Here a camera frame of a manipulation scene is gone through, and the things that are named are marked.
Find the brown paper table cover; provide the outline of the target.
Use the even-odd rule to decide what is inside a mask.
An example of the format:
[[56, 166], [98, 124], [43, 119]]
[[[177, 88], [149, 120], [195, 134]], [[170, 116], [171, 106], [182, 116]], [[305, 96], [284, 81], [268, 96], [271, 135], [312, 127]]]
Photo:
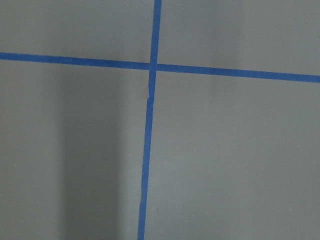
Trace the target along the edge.
[[317, 0], [3, 0], [3, 240], [317, 240]]

